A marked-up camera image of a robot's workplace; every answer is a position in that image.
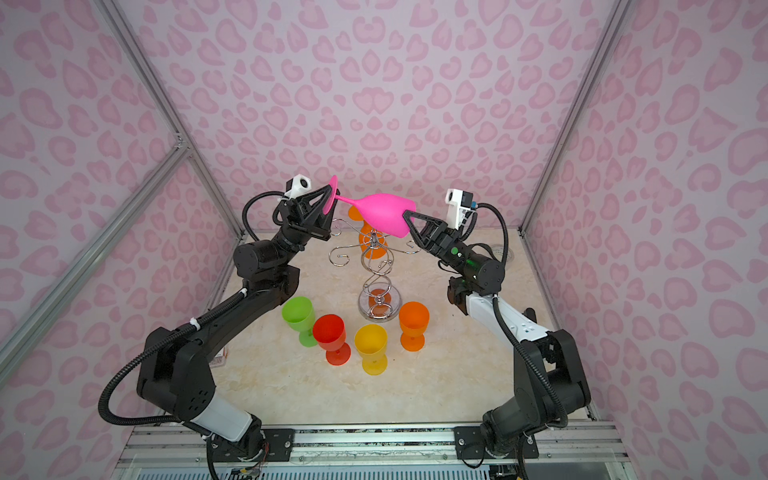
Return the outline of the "magenta plastic wine glass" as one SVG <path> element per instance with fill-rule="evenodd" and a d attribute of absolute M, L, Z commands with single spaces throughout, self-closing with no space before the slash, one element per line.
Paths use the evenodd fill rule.
<path fill-rule="evenodd" d="M 329 181 L 331 196 L 323 203 L 322 213 L 327 215 L 334 203 L 340 200 L 355 207 L 373 229 L 397 238 L 406 237 L 410 230 L 404 218 L 406 211 L 416 211 L 416 203 L 410 199 L 387 193 L 378 193 L 361 199 L 349 199 L 336 193 L 338 177 Z"/>

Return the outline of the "orange plastic wine glass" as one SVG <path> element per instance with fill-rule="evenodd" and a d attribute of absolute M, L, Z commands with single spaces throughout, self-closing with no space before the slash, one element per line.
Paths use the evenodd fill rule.
<path fill-rule="evenodd" d="M 376 260 L 386 255 L 388 247 L 384 236 L 375 231 L 371 225 L 364 220 L 359 210 L 352 206 L 348 211 L 348 216 L 353 221 L 360 221 L 362 227 L 359 230 L 358 241 L 362 251 L 362 257 L 365 260 Z"/>
<path fill-rule="evenodd" d="M 422 303 L 411 301 L 402 305 L 399 311 L 400 343 L 406 351 L 417 352 L 424 347 L 429 321 L 430 312 Z"/>

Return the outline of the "green plastic wine glass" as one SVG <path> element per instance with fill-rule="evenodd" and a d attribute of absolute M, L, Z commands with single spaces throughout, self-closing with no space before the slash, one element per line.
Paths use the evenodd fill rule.
<path fill-rule="evenodd" d="M 316 316 L 311 300 L 304 296 L 295 296 L 284 303 L 281 309 L 284 322 L 299 335 L 302 346 L 311 348 L 317 345 L 313 336 Z"/>

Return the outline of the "red plastic wine glass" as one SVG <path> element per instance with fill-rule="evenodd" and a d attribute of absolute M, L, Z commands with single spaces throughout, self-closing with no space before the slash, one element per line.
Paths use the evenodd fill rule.
<path fill-rule="evenodd" d="M 318 318 L 313 326 L 312 335 L 325 351 L 326 361 L 330 365 L 341 366 L 350 359 L 351 348 L 346 342 L 346 326 L 340 316 L 326 314 Z"/>

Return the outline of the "yellow plastic wine glass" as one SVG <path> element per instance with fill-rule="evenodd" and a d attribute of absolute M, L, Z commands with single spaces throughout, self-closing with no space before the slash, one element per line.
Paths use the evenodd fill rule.
<path fill-rule="evenodd" d="M 387 344 L 387 331 L 380 325 L 366 325 L 357 331 L 354 337 L 354 346 L 361 356 L 362 368 L 365 373 L 377 376 L 386 370 L 388 366 Z"/>

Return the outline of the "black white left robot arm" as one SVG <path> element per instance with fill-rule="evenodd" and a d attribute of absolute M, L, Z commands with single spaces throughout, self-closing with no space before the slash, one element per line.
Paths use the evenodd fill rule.
<path fill-rule="evenodd" d="M 233 253 L 240 289 L 173 330 L 154 330 L 143 351 L 104 387 L 97 403 L 99 416 L 116 426 L 180 423 L 213 445 L 255 457 L 265 442 L 262 423 L 218 392 L 210 363 L 246 327 L 296 293 L 300 270 L 291 262 L 310 240 L 329 240 L 336 194 L 334 182 L 302 194 L 275 192 L 277 233 L 241 244 Z M 133 370 L 139 372 L 138 396 L 160 408 L 160 415 L 129 418 L 111 410 L 112 395 Z"/>

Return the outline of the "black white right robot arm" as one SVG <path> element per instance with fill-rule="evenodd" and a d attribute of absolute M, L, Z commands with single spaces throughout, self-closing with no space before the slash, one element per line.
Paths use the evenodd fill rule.
<path fill-rule="evenodd" d="M 470 243 L 443 220 L 406 210 L 402 214 L 415 244 L 453 271 L 448 301 L 485 325 L 513 351 L 513 396 L 483 414 L 479 426 L 484 451 L 495 458 L 512 454 L 524 464 L 524 449 L 536 434 L 564 429 L 570 414 L 587 407 L 591 391 L 575 338 L 550 330 L 500 296 L 508 255 L 495 255 L 483 243 Z"/>

